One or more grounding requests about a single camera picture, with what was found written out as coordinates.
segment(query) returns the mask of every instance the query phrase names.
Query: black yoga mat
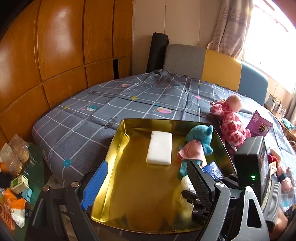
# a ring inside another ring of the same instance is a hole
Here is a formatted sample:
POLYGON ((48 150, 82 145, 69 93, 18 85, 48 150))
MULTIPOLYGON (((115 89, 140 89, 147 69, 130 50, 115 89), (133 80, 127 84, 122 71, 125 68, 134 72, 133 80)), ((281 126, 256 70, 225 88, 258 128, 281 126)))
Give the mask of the black yoga mat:
POLYGON ((168 36, 166 34, 154 33, 152 35, 146 73, 163 68, 167 43, 168 36))

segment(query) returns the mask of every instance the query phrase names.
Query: metal bolt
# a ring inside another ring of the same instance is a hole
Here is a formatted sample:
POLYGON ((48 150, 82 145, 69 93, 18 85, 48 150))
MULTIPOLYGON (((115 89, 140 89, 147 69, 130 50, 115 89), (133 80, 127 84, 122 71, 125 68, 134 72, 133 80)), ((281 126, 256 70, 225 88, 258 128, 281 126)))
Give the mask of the metal bolt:
POLYGON ((44 186, 43 188, 42 188, 42 191, 44 191, 44 192, 47 192, 49 190, 49 186, 44 186))
POLYGON ((250 186, 246 186, 246 191, 247 192, 252 192, 253 191, 253 188, 251 188, 250 186))
POLYGON ((79 182, 72 182, 71 187, 76 188, 79 186, 79 182))
POLYGON ((223 187, 224 187, 224 184, 223 184, 222 182, 217 182, 217 183, 216 183, 216 186, 217 186, 218 188, 223 188, 223 187))

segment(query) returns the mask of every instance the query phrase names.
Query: blue packet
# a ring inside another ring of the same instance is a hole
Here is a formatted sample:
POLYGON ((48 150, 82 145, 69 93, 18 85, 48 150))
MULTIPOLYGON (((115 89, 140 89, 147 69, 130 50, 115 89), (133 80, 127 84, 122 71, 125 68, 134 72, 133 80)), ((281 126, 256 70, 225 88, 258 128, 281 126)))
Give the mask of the blue packet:
POLYGON ((222 179, 224 176, 222 172, 220 171, 219 167, 216 165, 214 161, 206 165, 205 167, 202 167, 202 170, 204 173, 208 173, 211 175, 213 179, 222 179))

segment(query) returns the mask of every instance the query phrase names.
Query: headboard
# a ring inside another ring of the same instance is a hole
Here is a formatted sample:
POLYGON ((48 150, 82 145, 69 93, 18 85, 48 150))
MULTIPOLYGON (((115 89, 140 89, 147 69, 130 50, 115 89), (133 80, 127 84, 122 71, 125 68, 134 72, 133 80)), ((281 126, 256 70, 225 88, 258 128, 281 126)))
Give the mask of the headboard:
POLYGON ((267 77, 225 54, 190 45, 168 45, 163 69, 227 87, 260 105, 265 101, 267 77))

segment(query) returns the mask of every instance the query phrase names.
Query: purple box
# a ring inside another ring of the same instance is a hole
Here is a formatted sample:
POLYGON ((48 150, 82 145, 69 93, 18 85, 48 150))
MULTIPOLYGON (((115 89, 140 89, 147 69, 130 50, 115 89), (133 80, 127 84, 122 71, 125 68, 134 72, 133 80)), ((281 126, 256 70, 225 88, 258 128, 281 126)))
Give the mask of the purple box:
POLYGON ((272 127, 272 123, 261 117, 258 111, 255 111, 246 129, 250 130, 252 137, 265 137, 272 127))

